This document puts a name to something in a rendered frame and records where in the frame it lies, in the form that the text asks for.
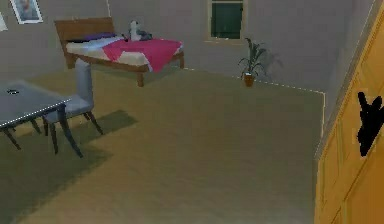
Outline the green houseplant in brown pot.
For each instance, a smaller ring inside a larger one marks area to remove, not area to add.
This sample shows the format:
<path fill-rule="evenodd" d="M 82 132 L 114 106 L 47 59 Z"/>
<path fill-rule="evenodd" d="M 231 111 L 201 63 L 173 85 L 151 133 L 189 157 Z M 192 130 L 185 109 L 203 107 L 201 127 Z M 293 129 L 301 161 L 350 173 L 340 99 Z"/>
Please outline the green houseplant in brown pot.
<path fill-rule="evenodd" d="M 244 65 L 241 72 L 241 79 L 244 81 L 246 87 L 252 87 L 254 79 L 260 72 L 266 74 L 266 69 L 260 58 L 267 52 L 262 47 L 261 43 L 254 43 L 250 38 L 246 38 L 248 43 L 249 54 L 247 58 L 242 58 L 238 64 Z"/>

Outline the wooden bed with white mattress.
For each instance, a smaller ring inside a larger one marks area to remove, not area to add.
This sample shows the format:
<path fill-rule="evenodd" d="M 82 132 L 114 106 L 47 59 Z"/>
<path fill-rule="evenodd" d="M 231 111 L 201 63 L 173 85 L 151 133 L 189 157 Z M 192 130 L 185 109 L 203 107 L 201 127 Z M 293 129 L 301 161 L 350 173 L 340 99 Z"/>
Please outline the wooden bed with white mattress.
<path fill-rule="evenodd" d="M 113 62 L 107 58 L 103 51 L 104 46 L 117 40 L 131 40 L 130 23 L 127 35 L 117 35 L 115 33 L 113 19 L 111 17 L 56 20 L 55 27 L 69 69 L 74 68 L 76 60 L 80 58 L 89 64 L 99 64 L 136 73 L 137 85 L 139 87 L 144 86 L 144 74 L 154 72 L 142 53 L 123 52 L 120 58 Z M 88 34 L 102 32 L 113 32 L 117 36 L 92 41 L 82 40 L 82 37 Z M 166 65 L 176 60 L 179 61 L 179 67 L 183 69 L 185 67 L 183 44 Z"/>

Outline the pink blanket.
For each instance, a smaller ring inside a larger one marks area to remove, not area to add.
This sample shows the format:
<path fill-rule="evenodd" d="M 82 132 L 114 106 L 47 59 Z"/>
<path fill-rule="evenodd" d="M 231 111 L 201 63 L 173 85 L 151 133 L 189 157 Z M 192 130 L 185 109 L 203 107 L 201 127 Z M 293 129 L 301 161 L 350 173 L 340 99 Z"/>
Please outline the pink blanket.
<path fill-rule="evenodd" d="M 103 47 L 107 58 L 117 61 L 123 52 L 142 53 L 154 72 L 159 72 L 182 46 L 180 41 L 151 39 L 147 41 L 117 40 Z"/>

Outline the white upright object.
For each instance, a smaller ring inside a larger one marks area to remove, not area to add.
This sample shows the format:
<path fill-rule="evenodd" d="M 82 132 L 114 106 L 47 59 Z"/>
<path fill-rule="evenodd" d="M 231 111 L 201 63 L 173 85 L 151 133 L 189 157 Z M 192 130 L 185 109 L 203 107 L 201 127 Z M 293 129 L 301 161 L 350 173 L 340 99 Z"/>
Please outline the white upright object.
<path fill-rule="evenodd" d="M 130 39 L 132 41 L 139 41 L 141 36 L 138 34 L 139 23 L 135 20 L 130 22 Z"/>

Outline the grey chair with dark legs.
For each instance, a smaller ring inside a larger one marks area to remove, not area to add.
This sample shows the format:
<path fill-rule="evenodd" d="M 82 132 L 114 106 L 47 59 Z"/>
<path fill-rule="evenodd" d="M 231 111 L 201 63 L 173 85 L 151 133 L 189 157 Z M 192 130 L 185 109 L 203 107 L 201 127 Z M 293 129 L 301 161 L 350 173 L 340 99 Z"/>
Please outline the grey chair with dark legs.
<path fill-rule="evenodd" d="M 92 109 L 94 108 L 93 86 L 91 76 L 91 65 L 80 58 L 75 62 L 76 93 L 70 95 L 70 100 L 65 103 L 65 107 L 59 112 L 51 112 L 42 117 L 44 134 L 51 133 L 54 152 L 58 153 L 58 141 L 56 134 L 56 123 L 64 124 L 63 130 L 69 130 L 67 120 L 76 116 L 83 115 L 90 120 L 97 131 L 103 135 L 103 130 L 97 123 Z"/>

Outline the purple pillow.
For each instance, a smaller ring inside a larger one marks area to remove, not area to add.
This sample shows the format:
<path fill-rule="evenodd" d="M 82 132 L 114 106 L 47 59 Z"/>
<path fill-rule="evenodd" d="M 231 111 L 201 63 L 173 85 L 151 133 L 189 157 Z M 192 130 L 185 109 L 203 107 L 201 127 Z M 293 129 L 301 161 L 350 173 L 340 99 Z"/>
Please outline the purple pillow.
<path fill-rule="evenodd" d="M 92 40 L 98 40 L 101 38 L 112 38 L 112 37 L 116 37 L 116 36 L 117 35 L 113 32 L 102 32 L 102 33 L 88 34 L 88 35 L 82 37 L 82 40 L 92 41 Z"/>

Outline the grey table with dark legs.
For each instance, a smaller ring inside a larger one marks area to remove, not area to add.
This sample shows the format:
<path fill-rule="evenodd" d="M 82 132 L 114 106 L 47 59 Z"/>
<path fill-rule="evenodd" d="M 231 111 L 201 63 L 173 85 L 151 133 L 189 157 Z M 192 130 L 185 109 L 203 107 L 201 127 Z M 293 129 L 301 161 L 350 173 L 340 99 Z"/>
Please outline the grey table with dark legs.
<path fill-rule="evenodd" d="M 7 93 L 9 89 L 18 90 L 19 93 L 10 95 Z M 0 85 L 0 132 L 8 137 L 17 150 L 20 150 L 21 147 L 10 130 L 48 113 L 59 112 L 69 100 L 70 97 L 60 96 L 25 80 Z M 83 154 L 75 142 L 70 128 L 63 132 L 74 152 L 82 158 Z"/>

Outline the window with pale frame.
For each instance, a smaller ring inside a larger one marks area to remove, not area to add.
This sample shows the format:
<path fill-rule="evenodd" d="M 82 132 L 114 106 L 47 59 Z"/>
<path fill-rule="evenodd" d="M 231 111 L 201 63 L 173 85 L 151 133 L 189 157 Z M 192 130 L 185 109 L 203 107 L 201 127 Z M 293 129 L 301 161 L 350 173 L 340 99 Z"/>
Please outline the window with pale frame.
<path fill-rule="evenodd" d="M 246 0 L 208 0 L 208 39 L 238 42 L 244 33 Z"/>

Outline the white framed wall picture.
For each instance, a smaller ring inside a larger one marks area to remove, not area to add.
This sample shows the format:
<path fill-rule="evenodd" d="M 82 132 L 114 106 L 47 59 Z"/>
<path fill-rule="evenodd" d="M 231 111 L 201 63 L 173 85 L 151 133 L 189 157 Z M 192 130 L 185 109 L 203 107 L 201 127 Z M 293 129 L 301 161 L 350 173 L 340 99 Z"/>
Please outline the white framed wall picture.
<path fill-rule="evenodd" d="M 42 23 L 37 0 L 9 0 L 20 25 Z"/>

